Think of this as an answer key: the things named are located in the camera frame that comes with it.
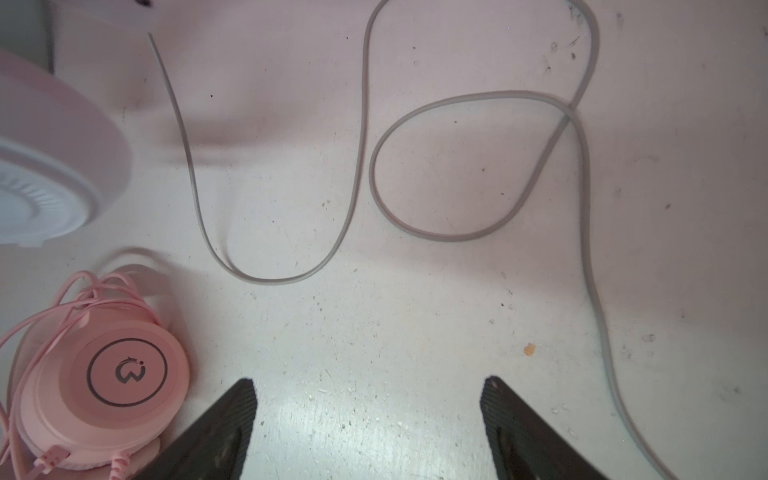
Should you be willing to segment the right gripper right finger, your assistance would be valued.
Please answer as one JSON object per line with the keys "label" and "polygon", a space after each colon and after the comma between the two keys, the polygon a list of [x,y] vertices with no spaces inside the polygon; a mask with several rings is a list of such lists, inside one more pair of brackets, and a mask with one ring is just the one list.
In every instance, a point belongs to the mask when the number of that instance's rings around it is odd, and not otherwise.
{"label": "right gripper right finger", "polygon": [[480,409],[500,479],[606,480],[501,378],[485,380]]}

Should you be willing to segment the pink cat-ear headphones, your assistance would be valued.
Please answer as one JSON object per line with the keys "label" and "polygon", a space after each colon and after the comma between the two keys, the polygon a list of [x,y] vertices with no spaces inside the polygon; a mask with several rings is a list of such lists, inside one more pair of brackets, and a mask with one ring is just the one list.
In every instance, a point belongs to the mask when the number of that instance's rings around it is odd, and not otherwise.
{"label": "pink cat-ear headphones", "polygon": [[111,479],[149,463],[190,384],[179,340],[118,271],[71,275],[51,306],[1,337],[32,355],[9,376],[1,461],[16,479],[104,468]]}

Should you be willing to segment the white headphones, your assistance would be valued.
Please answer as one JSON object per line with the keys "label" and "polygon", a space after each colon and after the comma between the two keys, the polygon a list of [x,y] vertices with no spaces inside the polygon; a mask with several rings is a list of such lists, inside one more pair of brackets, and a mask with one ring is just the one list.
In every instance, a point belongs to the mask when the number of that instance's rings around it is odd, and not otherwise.
{"label": "white headphones", "polygon": [[55,74],[49,1],[1,4],[1,242],[39,247],[95,220],[125,191],[123,133]]}

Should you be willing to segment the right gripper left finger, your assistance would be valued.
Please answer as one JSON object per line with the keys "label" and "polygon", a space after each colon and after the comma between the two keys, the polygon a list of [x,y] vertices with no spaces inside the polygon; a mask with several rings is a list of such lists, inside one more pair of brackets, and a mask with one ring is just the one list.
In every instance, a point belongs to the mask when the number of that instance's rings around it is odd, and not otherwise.
{"label": "right gripper left finger", "polygon": [[253,381],[242,378],[136,477],[147,480],[239,479],[256,411]]}

